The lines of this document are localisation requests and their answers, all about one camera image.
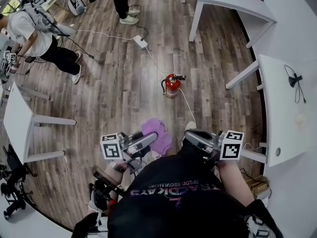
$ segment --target fire extinguisher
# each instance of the fire extinguisher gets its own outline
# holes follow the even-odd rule
[[[180,80],[185,80],[186,76],[176,76],[175,74],[168,75],[165,79],[162,80],[160,85],[163,89],[163,94],[169,98],[175,98],[178,94],[178,89],[180,87]]]

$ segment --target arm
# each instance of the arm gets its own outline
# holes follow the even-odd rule
[[[28,50],[32,47],[32,45],[34,44],[34,42],[36,41],[38,37],[38,34],[34,31],[31,36],[29,37],[29,39],[26,41],[26,43],[23,45],[22,49],[20,50],[20,52],[17,55],[17,63],[19,64],[21,57],[25,55],[25,53],[28,52]]]
[[[254,201],[253,195],[244,181],[236,162],[220,162],[218,168],[220,179],[226,192],[246,207],[251,204]]]

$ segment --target black t-shirt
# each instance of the black t-shirt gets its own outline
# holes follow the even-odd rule
[[[244,207],[192,152],[150,163],[127,192],[108,217],[109,238],[248,237],[250,215],[282,237],[260,200]]]

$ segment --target white desk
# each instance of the white desk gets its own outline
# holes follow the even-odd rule
[[[303,102],[303,96],[298,104],[295,103],[296,87],[292,88],[288,82],[284,65],[290,66],[295,72],[299,71],[296,66],[280,61],[278,59],[259,55],[259,59],[238,74],[234,79],[226,84],[230,89],[246,79],[256,70],[260,70],[263,83],[257,87],[264,91],[266,123],[267,123],[267,143],[260,143],[260,146],[266,147],[266,155],[244,150],[242,156],[251,158],[268,166],[274,166],[285,162],[308,151],[310,147],[309,112],[312,109],[308,100]],[[309,79],[300,81],[302,89],[308,92]]]
[[[219,5],[222,7],[239,10],[267,21],[261,31],[250,39],[249,43],[246,45],[247,48],[253,46],[254,43],[257,42],[257,40],[276,22],[275,17],[265,2],[260,0],[197,0],[192,29],[189,35],[190,42],[194,41],[204,4]]]
[[[5,109],[3,124],[12,147],[22,164],[55,158],[65,154],[64,151],[57,151],[28,156],[29,145],[33,136],[33,126],[39,126],[40,123],[75,125],[76,121],[35,115],[23,99],[18,86],[13,82]]]

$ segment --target wooden floor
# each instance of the wooden floor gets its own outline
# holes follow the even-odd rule
[[[260,95],[256,76],[241,86],[226,90],[225,84],[253,61],[245,48],[246,39],[229,9],[205,5],[195,41],[188,42],[196,0],[129,0],[141,4],[140,26],[148,29],[149,50],[166,73],[184,74],[184,94],[193,110],[198,128],[209,132],[233,129],[245,132],[245,142],[254,147],[262,138]],[[145,32],[122,25],[112,0],[97,0],[78,17],[67,15],[64,22],[77,29],[105,32],[133,38]],[[180,149],[186,124],[192,120],[181,95],[170,100],[162,95],[164,75],[157,70],[147,51],[134,41],[78,32],[74,37],[95,60],[83,55],[82,78],[73,85],[70,75],[53,64],[35,64],[27,76],[17,75],[24,86],[51,96],[49,101],[33,98],[36,114],[77,120],[75,126],[49,125],[36,128],[32,153],[69,149],[68,162],[62,158],[31,163],[37,178],[27,177],[37,207],[57,222],[73,228],[87,213],[88,183],[92,166],[106,166],[99,145],[103,134],[133,133],[149,118],[164,121],[173,136],[169,154]],[[64,46],[76,50],[69,40]],[[30,65],[24,64],[21,73]],[[0,125],[1,144],[8,138]],[[5,162],[4,153],[0,154]],[[260,164],[242,158],[239,165],[256,175]]]

